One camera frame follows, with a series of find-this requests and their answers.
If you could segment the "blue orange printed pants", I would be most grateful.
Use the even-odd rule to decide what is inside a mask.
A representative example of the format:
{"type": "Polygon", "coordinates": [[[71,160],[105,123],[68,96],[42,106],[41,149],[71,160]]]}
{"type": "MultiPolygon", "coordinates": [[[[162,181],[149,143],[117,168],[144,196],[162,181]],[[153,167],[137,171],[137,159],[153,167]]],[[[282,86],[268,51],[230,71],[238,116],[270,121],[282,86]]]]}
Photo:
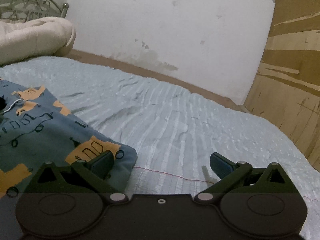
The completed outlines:
{"type": "Polygon", "coordinates": [[[137,152],[113,141],[71,113],[44,86],[26,88],[1,80],[1,196],[23,192],[45,161],[57,166],[90,161],[105,151],[114,166],[105,181],[124,191],[137,152]]]}

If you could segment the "light blue bed sheet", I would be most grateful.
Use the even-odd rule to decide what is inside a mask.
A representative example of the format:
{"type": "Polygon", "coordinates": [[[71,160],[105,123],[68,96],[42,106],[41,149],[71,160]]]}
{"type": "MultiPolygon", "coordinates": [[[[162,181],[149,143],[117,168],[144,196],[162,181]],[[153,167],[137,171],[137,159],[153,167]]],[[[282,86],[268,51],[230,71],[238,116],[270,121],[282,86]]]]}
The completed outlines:
{"type": "Polygon", "coordinates": [[[319,239],[319,172],[266,119],[187,89],[111,67],[45,56],[1,68],[1,78],[46,87],[72,114],[137,151],[126,191],[195,194],[218,180],[213,152],[254,167],[280,163],[308,207],[304,239],[319,239]]]}

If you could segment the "cream folded comforter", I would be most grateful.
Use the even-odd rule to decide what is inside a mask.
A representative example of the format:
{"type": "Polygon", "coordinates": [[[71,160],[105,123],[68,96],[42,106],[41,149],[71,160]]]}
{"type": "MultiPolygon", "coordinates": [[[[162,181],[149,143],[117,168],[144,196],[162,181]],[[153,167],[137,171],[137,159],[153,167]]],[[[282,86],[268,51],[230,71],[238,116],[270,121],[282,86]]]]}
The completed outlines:
{"type": "Polygon", "coordinates": [[[1,65],[37,56],[65,56],[73,48],[75,27],[61,17],[28,22],[1,20],[1,65]]]}

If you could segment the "metal bed headboard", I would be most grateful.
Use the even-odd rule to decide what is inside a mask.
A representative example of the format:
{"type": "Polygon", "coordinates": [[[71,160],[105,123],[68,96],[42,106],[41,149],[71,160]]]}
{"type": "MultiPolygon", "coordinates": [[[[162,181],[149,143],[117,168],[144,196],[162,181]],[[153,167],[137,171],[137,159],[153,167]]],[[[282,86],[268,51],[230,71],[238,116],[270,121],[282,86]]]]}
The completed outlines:
{"type": "Polygon", "coordinates": [[[1,20],[28,22],[43,17],[65,18],[68,3],[58,5],[54,0],[1,0],[1,20]]]}

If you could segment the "brown wooden bed frame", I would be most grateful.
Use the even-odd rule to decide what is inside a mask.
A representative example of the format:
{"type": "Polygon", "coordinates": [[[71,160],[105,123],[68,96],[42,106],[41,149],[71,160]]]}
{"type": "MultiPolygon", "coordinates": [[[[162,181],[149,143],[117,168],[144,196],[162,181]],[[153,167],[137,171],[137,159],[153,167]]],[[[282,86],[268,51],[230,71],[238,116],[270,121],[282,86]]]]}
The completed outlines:
{"type": "Polygon", "coordinates": [[[249,111],[243,105],[237,105],[230,98],[220,96],[218,94],[212,93],[203,88],[186,83],[174,77],[170,77],[161,73],[154,72],[152,70],[144,69],[141,67],[134,66],[132,64],[117,61],[115,59],[111,59],[108,57],[103,57],[101,55],[95,55],[95,54],[91,54],[91,53],[87,53],[87,52],[75,50],[75,49],[71,50],[65,57],[82,62],[82,63],[109,66],[114,69],[122,70],[126,73],[135,74],[142,77],[150,77],[158,81],[168,82],[173,85],[181,86],[189,90],[191,93],[200,94],[204,98],[215,101],[216,103],[226,108],[233,109],[235,111],[249,113],[249,111]]]}

